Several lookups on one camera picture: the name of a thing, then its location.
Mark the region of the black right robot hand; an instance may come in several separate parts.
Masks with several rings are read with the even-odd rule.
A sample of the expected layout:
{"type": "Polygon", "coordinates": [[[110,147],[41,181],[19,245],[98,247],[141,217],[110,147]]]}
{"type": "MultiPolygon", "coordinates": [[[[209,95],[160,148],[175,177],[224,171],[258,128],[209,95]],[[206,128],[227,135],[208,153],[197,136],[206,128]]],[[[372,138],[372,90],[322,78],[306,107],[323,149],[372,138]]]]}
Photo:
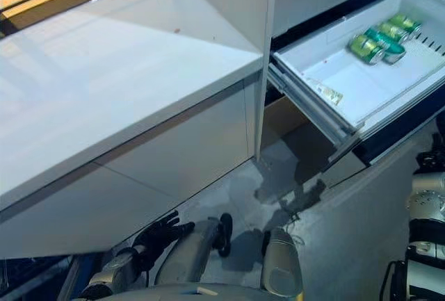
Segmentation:
{"type": "Polygon", "coordinates": [[[432,147],[416,156],[418,169],[415,174],[444,172],[444,139],[440,133],[432,135],[432,147]]]}

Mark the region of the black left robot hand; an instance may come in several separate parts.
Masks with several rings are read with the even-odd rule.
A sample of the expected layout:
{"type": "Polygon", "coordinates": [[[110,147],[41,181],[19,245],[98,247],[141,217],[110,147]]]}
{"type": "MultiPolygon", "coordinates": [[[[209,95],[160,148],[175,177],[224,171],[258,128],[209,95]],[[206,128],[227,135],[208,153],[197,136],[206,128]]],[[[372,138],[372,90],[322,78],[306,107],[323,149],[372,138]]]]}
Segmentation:
{"type": "Polygon", "coordinates": [[[189,235],[195,228],[194,222],[182,225],[179,222],[179,212],[174,210],[137,235],[132,247],[141,250],[139,254],[145,263],[155,263],[168,246],[189,235]]]}

